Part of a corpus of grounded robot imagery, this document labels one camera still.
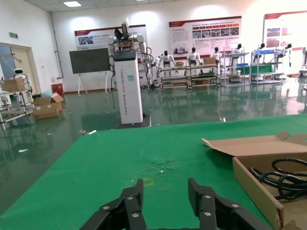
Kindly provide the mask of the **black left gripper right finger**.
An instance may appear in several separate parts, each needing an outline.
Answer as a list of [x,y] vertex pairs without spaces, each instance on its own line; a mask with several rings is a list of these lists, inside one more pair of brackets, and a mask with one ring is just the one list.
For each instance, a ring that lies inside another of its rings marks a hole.
[[201,230],[270,230],[240,204],[219,196],[211,187],[188,179],[188,197]]

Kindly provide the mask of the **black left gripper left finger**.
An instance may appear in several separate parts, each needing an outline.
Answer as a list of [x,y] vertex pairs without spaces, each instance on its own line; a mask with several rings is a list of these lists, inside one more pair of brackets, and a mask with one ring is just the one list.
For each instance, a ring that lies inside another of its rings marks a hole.
[[143,179],[133,187],[122,190],[121,195],[102,205],[81,227],[82,230],[130,230],[131,218],[141,216],[143,205]]

